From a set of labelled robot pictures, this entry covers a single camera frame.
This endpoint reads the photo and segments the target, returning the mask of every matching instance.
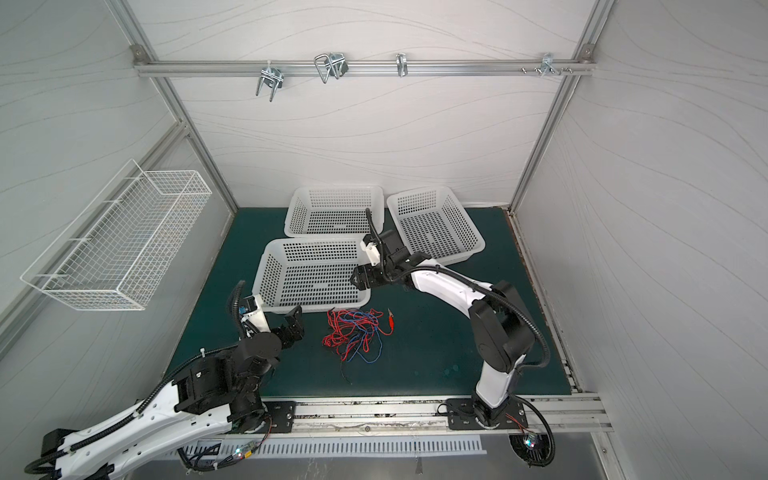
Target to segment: metal hook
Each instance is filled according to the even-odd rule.
[[[325,70],[325,74],[323,74],[323,70],[320,70],[320,64],[319,61],[321,58],[325,58],[326,60],[323,62],[323,70]],[[315,68],[317,68],[317,73],[320,74],[320,80],[323,81],[323,83],[328,83],[328,77],[331,76],[331,70],[328,68],[328,66],[331,63],[331,57],[328,56],[327,53],[321,53],[320,55],[317,55],[315,57]]]
[[[320,59],[324,59],[322,69],[320,67]],[[349,70],[349,66],[346,64],[346,59],[344,58],[343,53],[321,53],[320,55],[317,55],[315,57],[315,68],[317,69],[317,73],[320,74],[320,80],[322,80],[323,83],[328,82],[328,78],[330,78],[332,73],[333,77],[336,80],[339,80]]]
[[[536,71],[541,75],[544,76],[546,74],[556,74],[559,75],[562,73],[561,71],[557,70],[556,68],[552,67],[552,54],[547,53],[544,55],[544,57],[541,59],[541,66],[539,68],[536,68]]]
[[[408,58],[406,58],[406,54],[398,53],[395,55],[395,63],[397,63],[397,76],[405,77],[408,74]]]
[[[256,86],[256,96],[259,96],[262,85],[266,85],[271,88],[270,101],[275,98],[275,92],[278,88],[283,87],[283,74],[277,68],[267,66],[261,69],[261,76],[259,76],[259,83]]]

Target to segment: aluminum rail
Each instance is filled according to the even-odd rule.
[[[345,77],[397,77],[395,60],[349,60]],[[270,61],[288,77],[318,77],[315,64],[307,61]],[[594,63],[553,60],[558,73],[553,76],[591,75]],[[140,77],[258,77],[267,61],[148,61],[134,65]],[[484,77],[506,75],[539,76],[541,60],[408,60],[408,76],[415,77]]]
[[[553,432],[613,432],[599,395],[523,395],[549,423]],[[264,398],[296,402],[293,431],[281,436],[458,435],[517,433],[517,425],[493,430],[451,430],[448,417],[437,415],[443,396]],[[538,417],[525,407],[530,429],[545,432]]]

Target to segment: white wall panel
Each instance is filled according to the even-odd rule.
[[[305,185],[432,184],[465,205],[509,202],[559,80],[293,79],[275,101],[252,78],[174,80],[242,207],[285,207]]]
[[[593,0],[202,2],[131,0],[162,60],[570,58]],[[559,79],[177,79],[243,207],[285,207],[303,185],[392,194],[445,184],[465,205],[511,199]]]
[[[18,275],[174,119],[131,67],[127,40],[101,0],[0,3],[0,310]],[[160,168],[198,170],[184,141]],[[0,361],[0,477],[57,427],[100,422],[160,379],[223,239],[217,192],[143,312],[76,312],[49,300]]]
[[[618,2],[518,212],[628,478],[768,472],[766,25]]]
[[[0,312],[18,276],[174,119],[103,2],[0,5]]]
[[[162,60],[570,58],[592,0],[131,0]]]

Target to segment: floor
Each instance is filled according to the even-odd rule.
[[[545,468],[529,468],[511,453],[506,435],[483,435],[487,455],[426,458],[298,458],[257,459],[233,465],[205,478],[215,480],[604,480],[598,454],[588,433],[555,434],[557,454]],[[150,462],[139,468],[131,480],[184,480],[186,470],[178,461]]]
[[[485,249],[451,268],[476,280],[514,285],[544,331],[552,350],[552,361],[544,369],[528,371],[518,392],[537,395],[567,395],[568,379],[545,325],[505,212],[500,208],[468,209],[469,216],[485,238]],[[224,312],[227,297],[238,280],[246,280],[250,292],[264,247],[285,237],[284,208],[244,208],[235,216],[208,277],[192,317],[181,337],[169,368],[196,355],[200,348],[213,349],[237,341],[237,332]],[[385,230],[395,228],[386,212]],[[305,338],[281,355],[275,376],[262,388],[264,396],[394,396],[468,395],[474,391],[482,361],[475,351],[472,329],[461,313],[437,300],[402,286],[384,286],[372,291],[364,307],[391,309],[395,333],[384,339],[381,358],[372,364],[354,359],[343,365],[339,357],[322,345],[329,332],[325,313],[304,316]],[[276,326],[281,318],[268,314]],[[530,358],[540,355],[535,347]]]

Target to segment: tangled wires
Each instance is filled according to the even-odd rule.
[[[389,312],[389,332],[379,328],[379,319],[384,312],[371,309],[366,313],[360,310],[328,310],[328,325],[333,330],[323,338],[323,345],[335,348],[342,362],[349,362],[359,356],[366,363],[374,363],[382,355],[382,338],[395,331],[395,321]],[[371,349],[373,337],[379,341],[379,353],[373,360],[368,360],[363,353]]]

